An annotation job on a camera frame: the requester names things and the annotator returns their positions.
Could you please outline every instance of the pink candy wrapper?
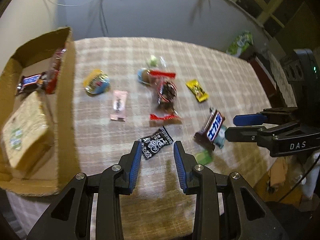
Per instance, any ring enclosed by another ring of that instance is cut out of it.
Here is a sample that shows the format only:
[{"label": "pink candy wrapper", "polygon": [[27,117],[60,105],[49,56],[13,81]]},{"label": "pink candy wrapper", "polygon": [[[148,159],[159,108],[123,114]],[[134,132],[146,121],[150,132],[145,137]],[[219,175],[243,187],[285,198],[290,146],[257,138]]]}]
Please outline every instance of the pink candy wrapper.
[{"label": "pink candy wrapper", "polygon": [[127,99],[127,91],[113,91],[112,113],[110,115],[111,120],[125,121],[125,101]]}]

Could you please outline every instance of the cardboard box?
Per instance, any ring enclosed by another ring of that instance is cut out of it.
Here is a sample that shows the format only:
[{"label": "cardboard box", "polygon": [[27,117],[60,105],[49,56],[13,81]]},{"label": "cardboard box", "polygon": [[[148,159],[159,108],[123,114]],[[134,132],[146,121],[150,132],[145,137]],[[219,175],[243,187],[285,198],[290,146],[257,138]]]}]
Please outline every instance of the cardboard box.
[{"label": "cardboard box", "polygon": [[80,171],[73,130],[73,85],[75,48],[71,28],[46,33],[19,47],[0,76],[0,127],[21,104],[16,97],[22,75],[48,70],[49,60],[58,48],[66,48],[55,94],[47,95],[54,123],[54,147],[23,178],[6,168],[0,149],[0,187],[25,196],[54,195]]}]

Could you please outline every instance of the red candy wrapper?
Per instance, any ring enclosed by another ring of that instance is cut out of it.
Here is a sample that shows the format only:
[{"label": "red candy wrapper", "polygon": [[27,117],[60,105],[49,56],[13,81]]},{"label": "red candy wrapper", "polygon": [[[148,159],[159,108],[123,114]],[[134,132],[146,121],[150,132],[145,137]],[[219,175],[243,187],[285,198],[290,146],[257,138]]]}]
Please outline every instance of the red candy wrapper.
[{"label": "red candy wrapper", "polygon": [[58,81],[58,75],[60,72],[63,54],[65,52],[66,49],[57,49],[51,58],[50,68],[47,72],[47,87],[45,90],[47,94],[54,94]]},{"label": "red candy wrapper", "polygon": [[149,73],[150,85],[153,87],[153,112],[150,120],[166,121],[180,119],[173,107],[177,97],[177,88],[173,83],[176,74],[173,72],[163,72],[151,70]]}]

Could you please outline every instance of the sticker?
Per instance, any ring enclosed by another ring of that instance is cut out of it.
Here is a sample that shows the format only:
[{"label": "sticker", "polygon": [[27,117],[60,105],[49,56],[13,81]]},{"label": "sticker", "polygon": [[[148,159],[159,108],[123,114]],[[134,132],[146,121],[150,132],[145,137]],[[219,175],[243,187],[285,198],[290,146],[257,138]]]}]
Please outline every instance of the sticker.
[{"label": "sticker", "polygon": [[21,137],[22,137],[22,130],[20,128],[12,130],[11,137],[10,137],[10,144],[12,149],[15,149],[15,150],[21,149]]}]

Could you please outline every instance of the white wall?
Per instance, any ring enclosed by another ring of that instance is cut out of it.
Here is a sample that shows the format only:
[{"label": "white wall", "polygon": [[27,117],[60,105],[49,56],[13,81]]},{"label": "white wall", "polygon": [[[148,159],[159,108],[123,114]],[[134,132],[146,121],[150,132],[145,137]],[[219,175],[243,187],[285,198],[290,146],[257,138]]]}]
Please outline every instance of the white wall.
[{"label": "white wall", "polygon": [[0,72],[19,46],[57,28],[56,9],[43,0],[11,1],[0,18]]},{"label": "white wall", "polygon": [[[100,0],[12,0],[0,18],[0,71],[25,43],[59,26],[73,28],[74,38],[102,36]],[[191,42],[225,51],[249,30],[258,49],[268,42],[262,29],[227,0],[103,0],[110,37],[145,36]]]}]

